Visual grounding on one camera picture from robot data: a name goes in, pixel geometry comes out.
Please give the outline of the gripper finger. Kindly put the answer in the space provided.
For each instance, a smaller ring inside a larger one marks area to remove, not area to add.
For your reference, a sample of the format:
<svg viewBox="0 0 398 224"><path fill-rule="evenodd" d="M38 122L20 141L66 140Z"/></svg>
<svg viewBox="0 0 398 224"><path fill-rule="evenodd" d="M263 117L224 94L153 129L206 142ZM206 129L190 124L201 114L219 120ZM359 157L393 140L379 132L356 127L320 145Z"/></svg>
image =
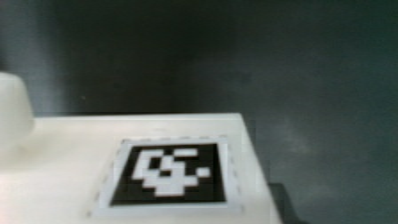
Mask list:
<svg viewBox="0 0 398 224"><path fill-rule="evenodd" d="M297 215L292 198L286 187L281 183L270 183L270 192L279 211L279 216L285 224L309 224Z"/></svg>

